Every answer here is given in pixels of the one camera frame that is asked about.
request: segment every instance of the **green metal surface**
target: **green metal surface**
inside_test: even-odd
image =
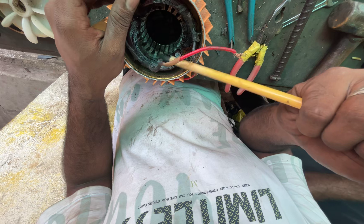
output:
[[[259,33],[268,14],[280,3],[280,0],[257,0],[254,20],[254,37]],[[209,35],[214,46],[229,45],[227,36],[221,35],[222,29],[226,26],[227,19],[223,0],[206,0],[206,8],[211,13],[210,21],[214,28]],[[237,52],[245,51],[250,43],[247,39],[247,6],[248,0],[242,0],[243,12],[237,14],[237,0],[233,1],[233,18],[234,18],[234,48]],[[284,11],[283,21],[299,14],[304,6],[304,0],[291,0],[290,4]],[[295,84],[307,79],[313,68],[327,54],[327,51],[335,44],[342,33],[332,30],[327,26],[327,17],[335,7],[322,8],[311,14],[308,23],[305,26],[301,37],[294,48],[289,62],[281,75],[280,81],[272,81],[269,75],[273,73],[278,60],[280,59],[286,41],[288,40],[295,23],[282,29],[281,33],[276,35],[269,43],[269,48],[265,55],[264,64],[254,79],[254,82],[275,87],[287,91]],[[90,12],[91,23],[94,24],[105,18],[109,10],[105,7],[92,10]],[[229,73],[237,58],[231,53],[209,51],[209,56],[203,54],[205,66]],[[354,60],[352,57],[359,57],[362,60]],[[246,79],[254,66],[254,58],[250,58],[240,69],[237,76]],[[364,62],[364,42],[351,53],[341,66],[349,68],[360,68]]]

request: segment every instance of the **hairy arm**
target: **hairy arm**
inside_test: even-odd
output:
[[[364,184],[345,177],[317,172],[304,172],[309,190],[316,201],[364,201]]]
[[[276,121],[277,103],[258,107],[240,123],[240,139],[257,156],[287,153],[295,145],[293,137]]]
[[[104,97],[89,100],[69,87],[63,167],[67,196],[94,185],[112,188],[112,136]]]

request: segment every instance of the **concrete floor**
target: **concrete floor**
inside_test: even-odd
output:
[[[59,58],[0,49],[0,129],[65,71]]]

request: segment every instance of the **blue plier handle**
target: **blue plier handle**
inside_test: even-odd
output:
[[[225,0],[225,10],[226,18],[228,21],[228,37],[230,48],[234,45],[234,21],[233,21],[233,11],[232,11],[232,0]]]
[[[247,18],[247,33],[249,35],[249,42],[254,40],[254,13],[255,13],[255,0],[249,0],[249,16]]]

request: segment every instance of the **metal rod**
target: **metal rod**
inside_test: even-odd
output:
[[[303,29],[305,28],[306,23],[308,22],[309,17],[312,14],[313,8],[316,4],[316,0],[306,0],[304,8],[301,11],[301,14],[299,15],[298,22],[295,24],[295,27],[293,29],[293,32],[290,35],[290,38],[287,42],[286,47],[284,48],[283,54],[281,55],[281,58],[279,60],[279,63],[274,71],[273,74],[270,75],[270,79],[274,81],[279,81],[281,79],[280,75],[283,73],[283,70],[288,62],[288,59],[291,56],[291,53],[293,52],[299,37],[301,36],[301,33]]]

